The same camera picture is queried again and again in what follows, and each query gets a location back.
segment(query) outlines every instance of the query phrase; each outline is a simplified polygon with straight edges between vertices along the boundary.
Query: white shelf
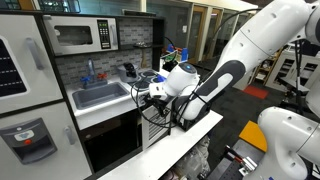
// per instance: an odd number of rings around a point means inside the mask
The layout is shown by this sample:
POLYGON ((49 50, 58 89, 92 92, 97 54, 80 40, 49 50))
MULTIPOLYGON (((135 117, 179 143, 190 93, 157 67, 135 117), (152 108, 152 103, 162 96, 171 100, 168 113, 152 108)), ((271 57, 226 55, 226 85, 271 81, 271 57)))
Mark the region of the white shelf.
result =
POLYGON ((98 180, 159 179, 221 119, 221 115, 210 111, 207 116, 187 132, 175 127, 172 129, 170 136, 166 136, 98 180))

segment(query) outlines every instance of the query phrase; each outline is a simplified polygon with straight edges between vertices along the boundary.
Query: toy kitchen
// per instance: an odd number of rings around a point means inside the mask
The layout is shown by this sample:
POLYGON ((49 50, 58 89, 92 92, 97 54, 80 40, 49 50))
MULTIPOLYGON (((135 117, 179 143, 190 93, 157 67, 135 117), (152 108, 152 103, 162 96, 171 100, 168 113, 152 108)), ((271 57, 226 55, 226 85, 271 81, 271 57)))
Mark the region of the toy kitchen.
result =
POLYGON ((0 179, 97 179, 169 133, 139 113, 157 114, 145 99, 164 19, 3 11, 0 24, 0 179))

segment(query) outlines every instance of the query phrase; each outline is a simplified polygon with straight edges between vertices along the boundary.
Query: oven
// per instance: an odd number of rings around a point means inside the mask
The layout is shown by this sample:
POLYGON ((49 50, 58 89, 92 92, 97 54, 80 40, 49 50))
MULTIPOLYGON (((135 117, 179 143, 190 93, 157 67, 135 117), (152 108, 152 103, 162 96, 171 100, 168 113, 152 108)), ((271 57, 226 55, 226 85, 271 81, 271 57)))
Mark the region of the oven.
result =
POLYGON ((115 18, 44 15, 43 21, 56 56, 118 49, 115 18))

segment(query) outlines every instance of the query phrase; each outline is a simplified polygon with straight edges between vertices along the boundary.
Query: floor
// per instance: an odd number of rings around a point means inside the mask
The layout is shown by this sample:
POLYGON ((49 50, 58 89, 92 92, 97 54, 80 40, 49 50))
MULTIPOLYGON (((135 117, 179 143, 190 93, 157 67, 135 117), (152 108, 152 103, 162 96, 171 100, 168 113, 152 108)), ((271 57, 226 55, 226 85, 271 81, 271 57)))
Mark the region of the floor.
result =
MULTIPOLYGON (((198 65, 214 70, 217 61, 209 60, 198 65)), ((209 72, 202 68, 197 68, 197 70, 201 75, 209 72)), ((211 134, 208 157, 211 170, 221 161, 220 156, 224 151, 224 146, 232 147, 238 141, 238 135, 249 120, 257 122, 259 114, 264 109, 277 106, 284 99, 283 92, 265 87, 261 82, 254 82, 252 85, 267 90, 269 92, 268 96, 262 100, 241 90, 231 88, 212 105, 211 109, 221 114, 223 119, 211 134)))

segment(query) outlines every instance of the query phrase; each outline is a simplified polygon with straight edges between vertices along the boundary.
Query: faucet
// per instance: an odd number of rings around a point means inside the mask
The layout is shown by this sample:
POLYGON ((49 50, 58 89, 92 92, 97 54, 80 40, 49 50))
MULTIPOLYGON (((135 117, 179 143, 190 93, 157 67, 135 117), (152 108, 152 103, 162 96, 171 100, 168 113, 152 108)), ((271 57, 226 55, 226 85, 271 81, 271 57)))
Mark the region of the faucet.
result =
POLYGON ((96 81, 96 73, 94 71, 94 64, 91 58, 88 59, 88 71, 90 76, 90 81, 95 82, 96 81))

